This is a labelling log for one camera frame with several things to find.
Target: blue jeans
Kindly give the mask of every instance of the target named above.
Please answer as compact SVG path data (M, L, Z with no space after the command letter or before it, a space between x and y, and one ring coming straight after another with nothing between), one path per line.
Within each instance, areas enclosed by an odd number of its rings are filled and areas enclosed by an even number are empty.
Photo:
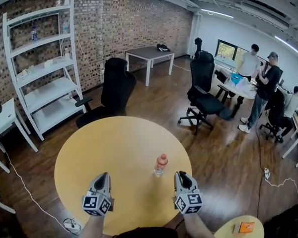
M260 98L258 96L258 94L256 94L255 100L254 100L254 104L252 107L252 111L250 113L250 116L248 118L248 128L252 128L253 125L256 123L257 119L259 118L259 115L262 111L263 106L266 104L267 101L263 100L262 98Z

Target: gray cap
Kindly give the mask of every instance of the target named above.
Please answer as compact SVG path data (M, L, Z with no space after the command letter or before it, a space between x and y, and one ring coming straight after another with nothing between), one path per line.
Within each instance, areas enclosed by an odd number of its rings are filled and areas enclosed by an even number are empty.
M270 52L270 54L269 54L269 56L267 56L267 58L269 58L269 57L277 58L277 60L278 60L278 55L276 52Z

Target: bottle with red liquid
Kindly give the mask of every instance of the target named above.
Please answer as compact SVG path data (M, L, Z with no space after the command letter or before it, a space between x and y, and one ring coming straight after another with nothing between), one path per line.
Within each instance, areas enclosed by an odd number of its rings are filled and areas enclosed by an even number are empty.
M159 156L157 158L157 162L154 167L154 173L157 176L161 176L163 174L163 170L164 170L165 166L167 165L167 163L168 163L167 155L164 153L161 154L161 156Z

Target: shelving unit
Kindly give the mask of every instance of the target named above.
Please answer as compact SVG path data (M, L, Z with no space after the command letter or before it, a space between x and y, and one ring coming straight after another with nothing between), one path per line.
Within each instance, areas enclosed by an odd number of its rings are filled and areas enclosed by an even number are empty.
M69 33L61 32L61 12L64 10L70 11ZM32 41L14 50L11 49L10 33L13 27L51 15L58 16L59 29L57 35L41 38L37 41ZM40 139L43 141L44 137L42 134L45 131L49 130L56 124L60 123L78 111L83 111L84 113L86 112L84 107L77 108L75 106L76 101L71 98L71 92L76 91L79 98L82 99L75 52L74 0L71 0L70 5L46 8L19 16L14 19L7 19L7 14L5 13L3 14L2 28L5 56L15 91L32 126L34 127ZM62 40L66 38L70 38L71 40L71 59L65 58L65 56L63 56ZM22 72L17 73L13 61L14 57L36 47L55 41L59 41L61 56L54 58L53 64L50 67L44 68L43 62L31 67L29 70L30 73L27 76L23 75ZM73 82L68 73L68 69L70 69L69 66L74 68L75 82ZM52 82L33 90L30 93L24 94L22 88L27 84L59 69L63 70L63 77L57 78Z

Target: black and white marker cube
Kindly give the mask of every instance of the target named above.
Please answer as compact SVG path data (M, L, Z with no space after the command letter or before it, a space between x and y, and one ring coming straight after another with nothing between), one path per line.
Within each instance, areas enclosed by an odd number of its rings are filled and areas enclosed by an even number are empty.
M105 216L111 202L104 195L84 196L82 209L89 215Z
M181 214L197 213L202 207L202 198L200 193L180 194L175 201L175 206Z

